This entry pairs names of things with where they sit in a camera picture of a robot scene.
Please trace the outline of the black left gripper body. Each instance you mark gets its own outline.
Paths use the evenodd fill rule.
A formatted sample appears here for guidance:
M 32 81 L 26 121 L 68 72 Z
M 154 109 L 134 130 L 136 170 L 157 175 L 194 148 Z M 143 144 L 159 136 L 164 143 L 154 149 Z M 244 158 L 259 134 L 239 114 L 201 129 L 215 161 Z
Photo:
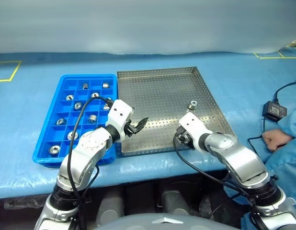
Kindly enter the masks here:
M 127 120 L 124 126 L 124 133 L 126 136 L 131 137 L 133 134 L 137 133 L 137 128 L 131 125 L 131 119 Z

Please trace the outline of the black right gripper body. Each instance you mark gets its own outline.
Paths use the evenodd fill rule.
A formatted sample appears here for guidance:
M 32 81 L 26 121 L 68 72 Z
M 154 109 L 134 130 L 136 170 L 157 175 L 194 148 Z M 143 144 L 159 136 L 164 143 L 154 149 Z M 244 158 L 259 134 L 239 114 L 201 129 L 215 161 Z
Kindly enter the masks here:
M 186 129 L 184 129 L 182 126 L 179 126 L 175 130 L 174 134 L 182 145 L 187 146 L 192 150 L 194 149 L 193 139 L 190 136 L 190 134 L 186 131 Z

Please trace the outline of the bare person hand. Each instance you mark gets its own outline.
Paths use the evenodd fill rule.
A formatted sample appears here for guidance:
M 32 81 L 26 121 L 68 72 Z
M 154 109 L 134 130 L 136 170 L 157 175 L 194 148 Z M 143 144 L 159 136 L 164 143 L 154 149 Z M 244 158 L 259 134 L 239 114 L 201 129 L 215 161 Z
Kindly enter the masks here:
M 294 138 L 280 129 L 266 131 L 262 134 L 262 138 L 271 152 L 275 152 Z

